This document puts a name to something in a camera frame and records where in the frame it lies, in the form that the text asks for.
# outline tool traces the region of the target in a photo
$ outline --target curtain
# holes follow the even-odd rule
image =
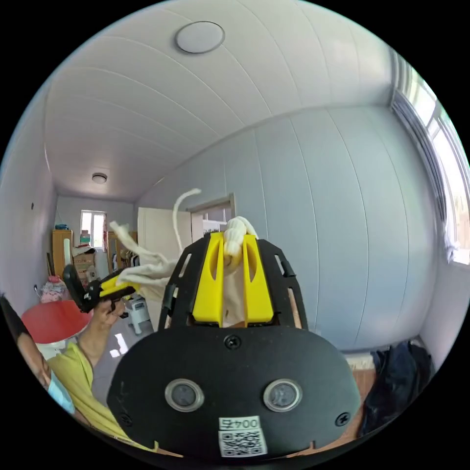
[[[447,204],[449,201],[446,197],[446,186],[443,178],[444,169],[426,127],[408,98],[399,90],[394,91],[391,109],[405,127],[424,163],[438,209],[447,262],[450,262],[454,258],[455,250],[458,249],[458,243],[450,238],[447,226],[448,223],[453,223],[453,221],[449,221],[447,217]]]

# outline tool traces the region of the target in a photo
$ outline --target floor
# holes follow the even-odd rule
[[[94,368],[92,392],[93,396],[105,406],[106,397],[111,379],[122,356],[136,344],[140,339],[153,333],[150,320],[139,324],[142,333],[136,335],[132,325],[128,324],[129,319],[117,321],[111,328],[108,344],[102,359]]]
[[[289,455],[289,457],[323,452],[324,450],[329,450],[334,447],[342,446],[343,444],[354,441],[356,439],[356,434],[359,430],[362,421],[363,403],[367,397],[367,394],[372,388],[372,385],[374,384],[374,381],[376,379],[376,371],[375,369],[357,370],[353,371],[352,375],[354,375],[354,378],[356,379],[356,383],[359,388],[359,393],[361,395],[361,407],[359,408],[359,411],[357,412],[356,416],[351,421],[351,424],[345,430],[344,434],[337,441],[334,441],[333,443],[327,446],[321,447],[319,449],[313,449],[313,447],[310,447],[309,449],[303,450],[296,454]]]

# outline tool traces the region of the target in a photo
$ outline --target white appliance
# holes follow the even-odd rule
[[[148,315],[147,302],[143,297],[130,299],[126,302],[126,312],[129,313],[129,324],[133,325],[136,334],[141,334],[139,323],[150,320]]]

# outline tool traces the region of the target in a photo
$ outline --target screw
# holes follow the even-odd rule
[[[230,350],[238,349],[241,345],[241,339],[237,335],[231,334],[225,338],[224,344]]]
[[[126,413],[121,413],[120,418],[124,426],[127,426],[127,427],[132,426],[132,420],[129,415],[127,415]]]
[[[335,420],[334,424],[336,426],[344,426],[349,422],[351,415],[349,413],[341,413]]]

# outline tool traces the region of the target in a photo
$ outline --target ceiling panel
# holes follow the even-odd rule
[[[193,21],[225,31],[188,54]],[[135,201],[209,145],[300,108],[386,104],[388,46],[355,23],[297,0],[176,0],[112,25],[54,77],[46,148],[62,193]],[[105,185],[91,168],[106,168]]]

